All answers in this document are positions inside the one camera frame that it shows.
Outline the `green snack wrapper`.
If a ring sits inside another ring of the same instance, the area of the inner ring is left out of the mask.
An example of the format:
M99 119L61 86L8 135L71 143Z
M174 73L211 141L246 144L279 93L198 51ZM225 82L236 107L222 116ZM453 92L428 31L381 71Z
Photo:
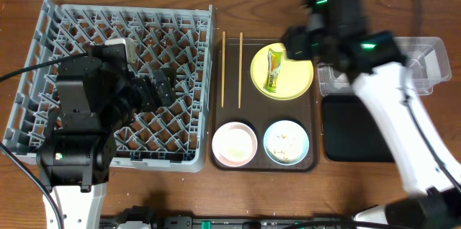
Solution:
M282 65L282 52L269 49L267 53L268 71L264 89L270 93L277 91L277 79Z

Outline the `wooden chopstick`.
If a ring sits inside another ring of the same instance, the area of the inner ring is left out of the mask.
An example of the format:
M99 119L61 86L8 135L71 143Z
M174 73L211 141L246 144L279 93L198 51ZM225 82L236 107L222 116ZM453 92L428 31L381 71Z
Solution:
M226 31L222 33L222 63L221 63L221 107L225 103L225 51L226 51Z
M242 68L243 68L243 33L239 35L239 54L238 54L238 108L241 108L242 95Z

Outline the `pink bowl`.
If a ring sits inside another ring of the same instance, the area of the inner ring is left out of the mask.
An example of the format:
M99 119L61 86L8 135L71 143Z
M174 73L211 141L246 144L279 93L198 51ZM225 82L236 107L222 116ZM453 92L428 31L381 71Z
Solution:
M212 153L226 167L245 166L254 158L257 149L255 132L242 122L225 123L212 137Z

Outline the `light blue bowl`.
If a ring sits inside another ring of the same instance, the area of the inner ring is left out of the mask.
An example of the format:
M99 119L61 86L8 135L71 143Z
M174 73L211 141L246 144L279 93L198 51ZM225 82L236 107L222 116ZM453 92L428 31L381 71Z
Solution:
M263 146L273 162L282 166L293 166L307 156L310 139L298 123L280 120L271 124L264 132Z

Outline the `rice food scraps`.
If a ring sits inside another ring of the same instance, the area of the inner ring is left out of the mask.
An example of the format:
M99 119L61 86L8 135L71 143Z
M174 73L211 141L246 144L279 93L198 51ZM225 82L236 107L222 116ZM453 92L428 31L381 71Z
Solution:
M270 153L280 162L290 162L298 158L303 145L291 135L275 135L269 144Z

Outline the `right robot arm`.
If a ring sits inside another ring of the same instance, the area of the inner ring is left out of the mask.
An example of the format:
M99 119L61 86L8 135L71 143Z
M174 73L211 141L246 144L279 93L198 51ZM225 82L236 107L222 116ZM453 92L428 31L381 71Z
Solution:
M319 60L344 73L378 126L407 197L338 221L345 228L456 228L460 163L447 149L387 30L372 33L361 0L305 0L308 25L282 36L291 60Z

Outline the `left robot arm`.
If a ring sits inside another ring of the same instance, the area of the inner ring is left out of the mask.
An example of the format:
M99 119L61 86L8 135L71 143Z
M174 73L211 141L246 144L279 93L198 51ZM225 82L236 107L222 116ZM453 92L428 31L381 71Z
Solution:
M137 77L128 69L137 57L133 45L121 39L62 58L55 80L60 105L48 112L36 158L50 199L49 228L98 228L115 132L137 113L175 102L176 71L160 68Z

